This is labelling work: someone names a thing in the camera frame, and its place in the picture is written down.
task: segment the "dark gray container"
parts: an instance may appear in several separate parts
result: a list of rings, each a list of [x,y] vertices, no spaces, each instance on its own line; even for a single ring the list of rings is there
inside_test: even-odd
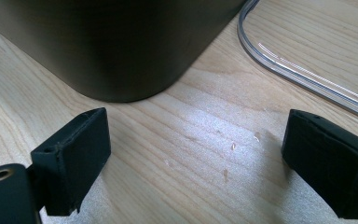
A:
[[[0,0],[0,33],[69,86],[109,102],[165,90],[243,0]]]

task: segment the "wood grain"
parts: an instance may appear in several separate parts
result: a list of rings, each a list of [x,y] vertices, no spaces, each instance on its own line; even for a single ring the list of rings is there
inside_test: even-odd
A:
[[[132,104],[87,98],[0,36],[0,165],[75,115],[104,106],[113,154],[79,215],[45,223],[351,223],[338,219],[280,148],[302,109],[358,134],[358,118],[267,72],[235,19],[166,91]]]
[[[358,0],[263,0],[243,26],[260,52],[358,101]]]

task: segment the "wooden table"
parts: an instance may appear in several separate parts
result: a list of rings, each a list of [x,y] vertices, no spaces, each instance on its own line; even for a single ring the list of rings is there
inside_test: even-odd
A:
[[[0,165],[30,151],[75,115],[107,109],[113,154],[79,215],[45,223],[340,223],[282,163],[291,108],[358,134],[358,118],[277,77],[242,49],[237,18],[182,78],[132,104],[69,88],[0,36]]]

